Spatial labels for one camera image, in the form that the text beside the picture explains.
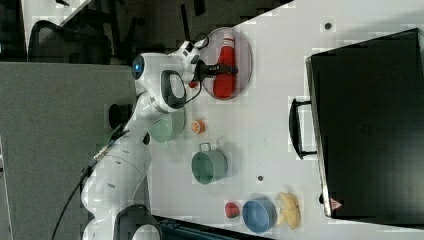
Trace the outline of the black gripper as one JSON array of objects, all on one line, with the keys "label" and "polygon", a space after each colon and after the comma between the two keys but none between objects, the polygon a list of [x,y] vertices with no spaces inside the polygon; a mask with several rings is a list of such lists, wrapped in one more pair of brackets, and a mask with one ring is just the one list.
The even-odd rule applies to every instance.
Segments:
[{"label": "black gripper", "polygon": [[212,77],[221,73],[224,74],[237,74],[238,68],[234,66],[223,66],[222,64],[207,65],[202,60],[199,60],[194,70],[193,80],[197,82],[203,81],[207,77]]}]

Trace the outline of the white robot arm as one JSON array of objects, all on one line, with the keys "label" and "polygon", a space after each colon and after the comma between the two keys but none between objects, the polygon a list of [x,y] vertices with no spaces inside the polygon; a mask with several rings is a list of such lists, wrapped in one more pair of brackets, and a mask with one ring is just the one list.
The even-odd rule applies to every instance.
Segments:
[{"label": "white robot arm", "polygon": [[135,202],[151,156],[144,138],[151,126],[187,103],[185,86],[207,77],[236,74],[233,63],[206,64],[190,41],[171,53],[142,53],[132,64],[137,101],[119,137],[90,162],[81,202],[93,215],[81,240],[162,240],[160,224]]}]

